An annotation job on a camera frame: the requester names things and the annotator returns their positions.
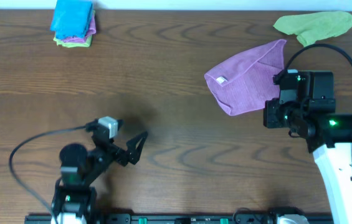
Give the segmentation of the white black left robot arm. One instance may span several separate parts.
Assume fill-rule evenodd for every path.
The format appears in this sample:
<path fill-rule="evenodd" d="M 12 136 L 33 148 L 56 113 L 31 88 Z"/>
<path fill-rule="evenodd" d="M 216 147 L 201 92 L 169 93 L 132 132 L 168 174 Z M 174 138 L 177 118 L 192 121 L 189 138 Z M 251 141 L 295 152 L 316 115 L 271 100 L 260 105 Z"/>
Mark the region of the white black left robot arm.
<path fill-rule="evenodd" d="M 135 165 L 141 157 L 148 133 L 142 132 L 126 142 L 127 149 L 114 144 L 123 120 L 109 116 L 87 123 L 83 128 L 92 133 L 95 148 L 72 143 L 59 154 L 61 178 L 55 184 L 51 224 L 103 223 L 105 216 L 96 209 L 97 191 L 91 184 L 111 163 Z"/>

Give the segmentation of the purple microfiber cloth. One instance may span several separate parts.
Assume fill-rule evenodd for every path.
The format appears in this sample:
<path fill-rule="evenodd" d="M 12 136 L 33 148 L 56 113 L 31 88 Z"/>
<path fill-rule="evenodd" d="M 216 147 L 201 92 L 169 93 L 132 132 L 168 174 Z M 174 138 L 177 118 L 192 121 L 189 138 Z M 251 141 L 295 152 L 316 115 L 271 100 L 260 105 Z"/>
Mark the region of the purple microfiber cloth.
<path fill-rule="evenodd" d="M 240 52 L 206 72 L 204 78 L 218 105 L 229 116 L 261 110 L 265 102 L 278 97 L 273 76 L 284 69 L 279 39 Z"/>

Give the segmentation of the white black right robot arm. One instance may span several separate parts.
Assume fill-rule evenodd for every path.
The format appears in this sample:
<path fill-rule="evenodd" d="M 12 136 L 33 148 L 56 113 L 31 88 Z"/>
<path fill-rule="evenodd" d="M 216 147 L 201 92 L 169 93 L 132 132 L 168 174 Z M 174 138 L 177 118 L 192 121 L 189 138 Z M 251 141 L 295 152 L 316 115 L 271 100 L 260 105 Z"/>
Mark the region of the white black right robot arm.
<path fill-rule="evenodd" d="M 352 114 L 337 114 L 334 99 L 268 100 L 266 128 L 302 138 L 323 178 L 334 223 L 352 223 Z"/>

